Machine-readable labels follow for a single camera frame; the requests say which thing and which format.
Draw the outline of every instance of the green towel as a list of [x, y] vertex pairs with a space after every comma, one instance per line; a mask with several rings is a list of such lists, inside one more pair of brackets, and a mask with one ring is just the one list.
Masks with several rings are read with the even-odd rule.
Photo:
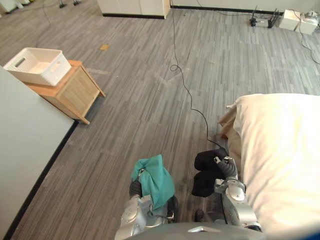
[[151, 195], [153, 209], [164, 206], [175, 194], [174, 182], [162, 163], [162, 155], [140, 159], [131, 174], [132, 181], [136, 180], [140, 170], [144, 169], [139, 177], [142, 186], [142, 195]]

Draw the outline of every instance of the white basket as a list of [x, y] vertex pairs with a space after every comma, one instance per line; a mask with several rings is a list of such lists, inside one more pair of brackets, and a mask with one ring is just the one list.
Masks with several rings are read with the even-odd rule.
[[26, 47], [3, 68], [22, 82], [55, 86], [71, 65], [61, 50]]

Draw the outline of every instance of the black cloth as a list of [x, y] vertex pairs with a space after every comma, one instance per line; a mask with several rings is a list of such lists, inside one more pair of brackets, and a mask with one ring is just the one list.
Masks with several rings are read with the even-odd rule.
[[206, 198], [215, 192], [215, 181], [216, 179], [224, 179], [224, 174], [214, 162], [214, 157], [219, 157], [222, 160], [227, 155], [224, 148], [197, 154], [194, 167], [200, 172], [193, 178], [192, 195]]
[[222, 179], [222, 172], [200, 171], [193, 178], [191, 194], [197, 197], [209, 197], [215, 192], [216, 179]]
[[199, 171], [217, 171], [218, 165], [214, 162], [214, 158], [218, 157], [220, 160], [228, 156], [224, 148], [219, 148], [210, 151], [199, 152], [194, 160], [194, 167]]

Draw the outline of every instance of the wooden nightstand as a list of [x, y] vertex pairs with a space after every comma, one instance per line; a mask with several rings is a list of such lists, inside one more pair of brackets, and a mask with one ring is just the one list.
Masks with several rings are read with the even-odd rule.
[[72, 119], [90, 122], [86, 114], [98, 96], [106, 95], [81, 61], [69, 60], [71, 69], [56, 86], [25, 84]]

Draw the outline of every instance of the striped gray floor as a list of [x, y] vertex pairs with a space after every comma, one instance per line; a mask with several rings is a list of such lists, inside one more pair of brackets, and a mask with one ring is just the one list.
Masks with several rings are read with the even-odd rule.
[[[46, 5], [56, 1], [46, 1]], [[28, 8], [41, 6], [36, 1]], [[220, 212], [219, 198], [191, 196], [193, 160], [213, 145], [174, 64], [172, 15], [166, 20], [102, 17], [94, 0], [0, 18], [0, 64], [24, 47], [63, 50], [83, 61], [106, 93], [79, 124], [46, 176], [14, 239], [113, 239], [128, 199], [130, 174], [140, 158], [163, 155], [180, 203], [179, 221], [195, 209]], [[208, 10], [175, 9], [176, 52], [194, 107], [203, 111], [209, 136], [225, 105], [252, 93], [320, 93], [319, 66], [300, 45], [300, 35], [248, 26], [249, 17]], [[307, 36], [320, 56], [319, 35]], [[99, 50], [109, 44], [106, 51]]]

